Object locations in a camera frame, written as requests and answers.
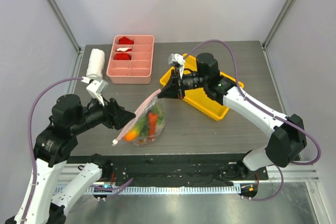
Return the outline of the clear zip top bag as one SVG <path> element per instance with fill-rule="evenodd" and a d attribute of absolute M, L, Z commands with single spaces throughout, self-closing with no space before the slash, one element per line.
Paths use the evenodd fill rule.
<path fill-rule="evenodd" d="M 131 120 L 119 133 L 119 135 L 112 140 L 112 146 L 121 145 L 124 143 L 129 143 L 134 146 L 141 146 L 151 142 L 154 142 L 159 135 L 161 134 L 162 130 L 165 127 L 165 114 L 164 114 L 164 105 L 158 99 L 157 95 L 160 93 L 161 89 L 154 91 L 151 95 L 149 95 L 136 109 L 135 111 L 135 118 Z M 148 114 L 153 112 L 159 116 L 156 128 L 155 128 L 155 135 L 153 137 L 149 137 L 149 123 L 148 123 Z M 123 139 L 123 137 L 133 128 L 136 124 L 137 120 L 142 116 L 146 116 L 147 122 L 142 129 L 139 137 L 137 137 L 134 141 L 127 142 Z"/>

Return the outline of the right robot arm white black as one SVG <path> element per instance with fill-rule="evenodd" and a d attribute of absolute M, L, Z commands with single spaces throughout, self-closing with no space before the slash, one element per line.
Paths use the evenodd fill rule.
<path fill-rule="evenodd" d="M 301 117 L 279 113 L 249 96 L 236 81 L 221 74 L 212 54 L 199 54 L 196 71 L 187 74 L 182 55 L 171 54 L 168 62 L 172 70 L 169 81 L 157 96 L 159 99 L 183 99 L 186 91 L 203 89 L 208 98 L 238 112 L 269 138 L 265 147 L 249 151 L 237 166 L 242 179 L 250 179 L 264 166 L 288 166 L 307 146 L 306 137 L 300 132 Z"/>

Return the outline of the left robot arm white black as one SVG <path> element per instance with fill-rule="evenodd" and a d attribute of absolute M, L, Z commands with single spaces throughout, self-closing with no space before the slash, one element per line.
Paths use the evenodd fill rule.
<path fill-rule="evenodd" d="M 135 118 L 113 98 L 103 104 L 92 99 L 83 106 L 75 94 L 59 97 L 51 112 L 50 123 L 37 136 L 33 150 L 37 174 L 31 176 L 30 183 L 34 193 L 26 192 L 19 212 L 6 223 L 65 223 L 85 190 L 98 180 L 107 181 L 112 174 L 110 160 L 93 154 L 76 178 L 54 193 L 58 177 L 78 144 L 77 136 L 99 124 L 120 130 Z"/>

